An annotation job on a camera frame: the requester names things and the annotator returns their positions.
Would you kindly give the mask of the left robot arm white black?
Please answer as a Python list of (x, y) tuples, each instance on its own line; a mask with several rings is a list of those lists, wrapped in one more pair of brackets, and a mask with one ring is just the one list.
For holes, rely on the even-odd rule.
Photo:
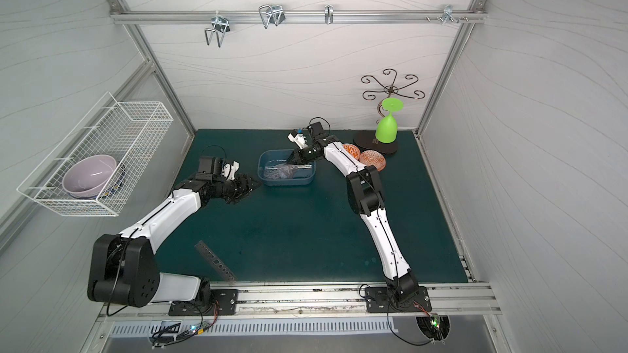
[(191, 302), (209, 307), (209, 281), (160, 271), (155, 255), (188, 217), (212, 199), (236, 204), (261, 183), (246, 174), (233, 179), (188, 179), (171, 195), (117, 235), (102, 235), (93, 245), (87, 295), (92, 302), (145, 307), (156, 302)]

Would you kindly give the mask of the clear stencil template ruler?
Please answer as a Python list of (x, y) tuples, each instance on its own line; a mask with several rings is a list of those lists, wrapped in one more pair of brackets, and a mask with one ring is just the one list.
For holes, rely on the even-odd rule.
[(305, 179), (312, 175), (313, 166), (310, 164), (297, 165), (278, 163), (268, 165), (263, 169), (263, 177), (271, 181)]

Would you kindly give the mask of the blue semicircle protractor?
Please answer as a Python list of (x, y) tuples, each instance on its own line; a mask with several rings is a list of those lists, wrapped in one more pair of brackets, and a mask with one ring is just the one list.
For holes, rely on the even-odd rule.
[(294, 177), (296, 168), (292, 164), (278, 164), (274, 167), (273, 177), (275, 180), (290, 180)]

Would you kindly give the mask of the dark straight stencil ruler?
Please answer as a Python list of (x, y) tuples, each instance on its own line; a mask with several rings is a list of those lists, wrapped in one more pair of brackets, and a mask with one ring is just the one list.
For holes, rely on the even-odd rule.
[(229, 267), (213, 252), (202, 240), (195, 245), (196, 252), (209, 263), (209, 265), (228, 283), (235, 283), (236, 276)]

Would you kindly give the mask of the blue plastic storage box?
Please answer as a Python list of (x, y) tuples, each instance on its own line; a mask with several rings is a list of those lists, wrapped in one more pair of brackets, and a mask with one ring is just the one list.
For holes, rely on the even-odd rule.
[(307, 186), (316, 175), (316, 164), (287, 163), (292, 150), (267, 150), (258, 159), (258, 177), (266, 186)]

